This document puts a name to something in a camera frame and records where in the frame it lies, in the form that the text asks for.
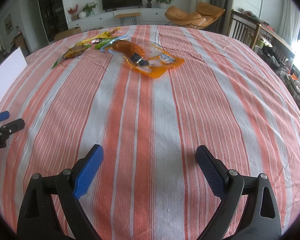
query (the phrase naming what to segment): white board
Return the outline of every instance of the white board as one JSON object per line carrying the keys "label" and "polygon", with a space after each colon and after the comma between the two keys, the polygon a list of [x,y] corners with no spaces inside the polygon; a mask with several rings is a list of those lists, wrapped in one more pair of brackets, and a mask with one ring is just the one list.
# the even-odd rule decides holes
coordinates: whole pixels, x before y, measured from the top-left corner
{"label": "white board", "polygon": [[27,65],[28,63],[20,47],[0,64],[0,102]]}

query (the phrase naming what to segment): white vase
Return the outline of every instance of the white vase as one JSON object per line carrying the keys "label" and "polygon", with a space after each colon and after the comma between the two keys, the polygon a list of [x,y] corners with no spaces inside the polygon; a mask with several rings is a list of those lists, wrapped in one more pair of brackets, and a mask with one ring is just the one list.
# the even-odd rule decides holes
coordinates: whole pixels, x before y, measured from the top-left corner
{"label": "white vase", "polygon": [[161,9],[167,9],[168,8],[168,4],[162,2],[162,3],[159,3],[159,8]]}
{"label": "white vase", "polygon": [[81,13],[79,13],[79,18],[80,19],[85,18],[86,15],[87,15],[86,12],[81,12]]}

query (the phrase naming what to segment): striped tablecloth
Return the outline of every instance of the striped tablecloth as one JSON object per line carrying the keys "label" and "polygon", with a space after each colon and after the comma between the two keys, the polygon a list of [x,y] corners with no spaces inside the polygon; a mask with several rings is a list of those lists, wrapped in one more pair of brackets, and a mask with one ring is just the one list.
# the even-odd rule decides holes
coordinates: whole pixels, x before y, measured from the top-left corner
{"label": "striped tablecloth", "polygon": [[10,121],[26,123],[0,150],[0,211],[12,228],[33,173],[56,175],[101,144],[104,161],[80,200],[100,236],[196,239],[219,203],[195,162],[204,144],[242,175],[269,176],[285,230],[300,211],[300,112],[271,69],[239,41],[171,26],[116,33],[185,59],[158,79],[92,48],[51,69],[69,46],[100,32],[31,54],[0,104]]}

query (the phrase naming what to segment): orange chair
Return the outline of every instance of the orange chair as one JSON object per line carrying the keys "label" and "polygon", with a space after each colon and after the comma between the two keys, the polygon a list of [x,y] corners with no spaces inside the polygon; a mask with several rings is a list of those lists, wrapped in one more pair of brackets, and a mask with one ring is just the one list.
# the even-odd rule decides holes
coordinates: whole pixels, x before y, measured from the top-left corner
{"label": "orange chair", "polygon": [[211,19],[210,24],[218,20],[225,12],[224,9],[205,2],[198,2],[196,10],[206,19]]}
{"label": "orange chair", "polygon": [[203,29],[220,18],[224,11],[224,9],[219,7],[199,2],[196,12],[187,14],[178,7],[171,6],[164,15],[175,25],[186,28]]}

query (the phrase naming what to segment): red decoration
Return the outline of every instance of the red decoration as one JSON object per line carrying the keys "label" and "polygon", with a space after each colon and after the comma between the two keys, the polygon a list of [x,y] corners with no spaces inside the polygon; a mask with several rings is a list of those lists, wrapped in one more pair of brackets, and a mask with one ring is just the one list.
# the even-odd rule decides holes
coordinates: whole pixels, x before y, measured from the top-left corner
{"label": "red decoration", "polygon": [[77,11],[78,11],[78,4],[76,4],[75,8],[72,9],[72,8],[69,8],[68,9],[68,14],[72,14],[73,16],[77,14]]}

